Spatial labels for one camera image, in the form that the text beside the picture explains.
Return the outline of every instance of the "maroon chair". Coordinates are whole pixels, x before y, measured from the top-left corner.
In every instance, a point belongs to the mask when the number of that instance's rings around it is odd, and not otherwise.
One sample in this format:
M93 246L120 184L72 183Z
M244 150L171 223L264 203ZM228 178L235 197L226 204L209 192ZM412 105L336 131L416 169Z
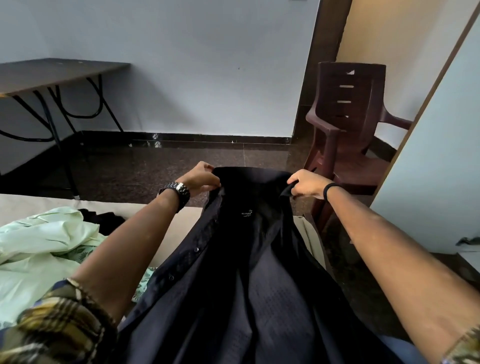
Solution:
M385 71L383 64L318 64L317 93L306 117L314 126L313 143L304 168L351 194L372 195L389 165L365 156L378 122L404 129L411 125L385 109ZM316 200L312 216L319 231L332 212L329 204Z

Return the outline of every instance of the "wristwatch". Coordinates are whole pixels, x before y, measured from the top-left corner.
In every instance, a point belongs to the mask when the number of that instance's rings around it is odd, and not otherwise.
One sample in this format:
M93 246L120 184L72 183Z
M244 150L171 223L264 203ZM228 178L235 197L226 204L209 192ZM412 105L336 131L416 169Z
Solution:
M185 207L187 202L190 200L190 191L188 190L187 186L185 186L181 182L170 182L158 190L157 196L161 194L163 191L168 189L175 190L179 196L180 201L179 201L179 209L177 210L177 213L178 213L180 210L182 210Z

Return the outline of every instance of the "light green cloth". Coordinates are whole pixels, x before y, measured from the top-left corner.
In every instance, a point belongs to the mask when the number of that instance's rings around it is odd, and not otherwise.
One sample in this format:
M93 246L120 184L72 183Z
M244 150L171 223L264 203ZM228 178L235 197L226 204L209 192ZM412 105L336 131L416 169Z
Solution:
M79 263L61 258L77 246L98 246L105 236L82 213L58 207L0 228L0 328L38 300Z

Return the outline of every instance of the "hand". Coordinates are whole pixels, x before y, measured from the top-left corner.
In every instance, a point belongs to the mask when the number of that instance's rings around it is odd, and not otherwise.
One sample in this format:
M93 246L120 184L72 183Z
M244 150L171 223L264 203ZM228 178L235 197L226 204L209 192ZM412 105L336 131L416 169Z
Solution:
M298 181L292 188L294 196L314 196L320 200L324 198L324 188L333 181L320 176L319 174L309 172L307 170L299 170L291 175L287 183Z
M190 197L195 197L202 192L220 187L220 179L212 173L213 168L206 162L198 162L192 170L185 173L175 182L183 183L190 191Z

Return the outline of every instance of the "beige bed sheet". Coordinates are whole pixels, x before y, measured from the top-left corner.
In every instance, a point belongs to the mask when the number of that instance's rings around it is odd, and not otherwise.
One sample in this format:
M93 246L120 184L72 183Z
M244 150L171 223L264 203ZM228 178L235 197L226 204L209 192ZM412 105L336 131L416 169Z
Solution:
M112 211L116 215L129 218L144 205L0 194L0 226L61 206L70 206L75 209L86 208L98 214ZM161 265L172 254L197 222L201 213L201 207L184 207L175 215L162 244L151 262L152 267ZM325 267L324 253L313 226L305 218L299 216L294 217L294 222L305 241L307 249Z

